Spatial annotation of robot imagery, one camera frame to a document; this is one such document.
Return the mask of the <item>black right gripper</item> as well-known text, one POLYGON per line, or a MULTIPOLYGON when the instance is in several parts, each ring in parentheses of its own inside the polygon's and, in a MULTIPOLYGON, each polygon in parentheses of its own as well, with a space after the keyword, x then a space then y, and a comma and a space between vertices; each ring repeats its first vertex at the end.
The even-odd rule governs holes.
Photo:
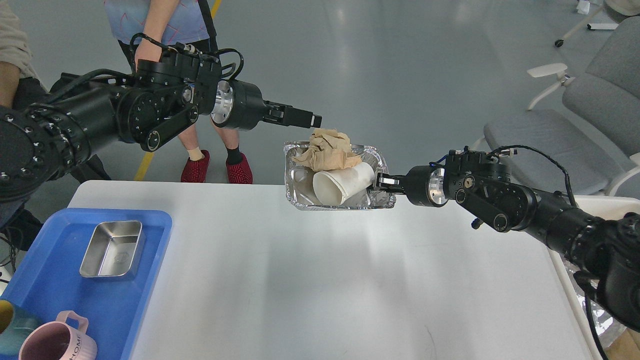
POLYGON ((445 169, 438 166, 413 167, 405 176, 377 173, 375 191, 405 195, 417 207, 443 207, 445 169))

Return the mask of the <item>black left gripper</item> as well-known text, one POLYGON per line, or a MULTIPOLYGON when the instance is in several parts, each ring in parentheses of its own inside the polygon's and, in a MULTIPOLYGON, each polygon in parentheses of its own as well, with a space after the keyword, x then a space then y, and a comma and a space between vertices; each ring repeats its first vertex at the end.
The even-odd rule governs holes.
POLYGON ((265 102, 260 89, 242 80, 220 80, 210 114, 218 128, 247 132, 259 122, 300 128, 321 128, 322 116, 292 105, 265 102))

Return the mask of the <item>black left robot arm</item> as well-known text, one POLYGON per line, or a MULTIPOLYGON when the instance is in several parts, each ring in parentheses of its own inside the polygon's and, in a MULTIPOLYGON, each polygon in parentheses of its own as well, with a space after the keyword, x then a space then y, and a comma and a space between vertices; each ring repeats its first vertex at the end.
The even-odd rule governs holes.
POLYGON ((63 86, 43 101, 22 111, 2 109, 1 201, 26 199, 111 142, 157 151, 201 115, 240 131, 260 121, 322 125, 322 116, 264 100, 256 85, 237 80, 242 65, 222 66, 219 59, 230 48, 204 52, 182 43, 162 48, 159 62, 141 60, 133 74, 110 69, 67 74, 63 86))

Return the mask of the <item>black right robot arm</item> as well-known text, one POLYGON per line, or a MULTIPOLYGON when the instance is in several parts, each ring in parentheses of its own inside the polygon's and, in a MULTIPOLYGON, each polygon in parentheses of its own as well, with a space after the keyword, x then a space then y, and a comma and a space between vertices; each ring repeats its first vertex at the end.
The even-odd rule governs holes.
POLYGON ((421 207, 443 207, 454 201, 474 215, 472 228, 487 224, 500 233, 525 231, 576 265, 574 279, 585 296, 590 332, 606 359, 591 303, 631 330, 639 330, 639 214, 628 212, 612 220, 584 212, 575 201, 564 167, 565 192, 549 193, 511 182, 508 167, 499 160, 518 148, 451 150, 439 161, 413 167, 406 175, 378 173, 373 188, 403 194, 421 207))

